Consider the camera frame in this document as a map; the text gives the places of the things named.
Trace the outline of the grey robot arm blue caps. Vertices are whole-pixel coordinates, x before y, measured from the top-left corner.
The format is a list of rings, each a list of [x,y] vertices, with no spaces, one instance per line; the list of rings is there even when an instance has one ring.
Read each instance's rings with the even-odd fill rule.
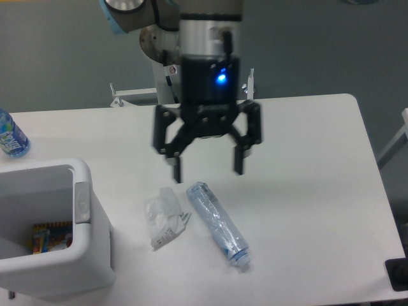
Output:
[[[196,138],[230,135],[234,170],[262,141],[261,107],[238,102],[242,1],[101,1],[115,33],[140,30],[140,46],[163,71],[152,144],[181,180],[181,155]]]

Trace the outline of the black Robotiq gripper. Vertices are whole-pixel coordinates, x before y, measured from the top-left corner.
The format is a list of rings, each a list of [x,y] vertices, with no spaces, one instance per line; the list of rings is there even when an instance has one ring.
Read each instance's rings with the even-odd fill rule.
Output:
[[[244,174],[247,151],[263,141],[261,105],[250,99],[237,105],[239,71],[240,59],[233,55],[181,57],[180,107],[155,107],[152,138],[157,153],[173,166],[176,183],[182,182],[181,155],[195,138],[229,134],[236,143],[233,169],[239,175]],[[233,125],[240,113],[247,117],[247,133],[243,136]],[[167,142],[167,129],[177,119],[184,123],[173,140]]]

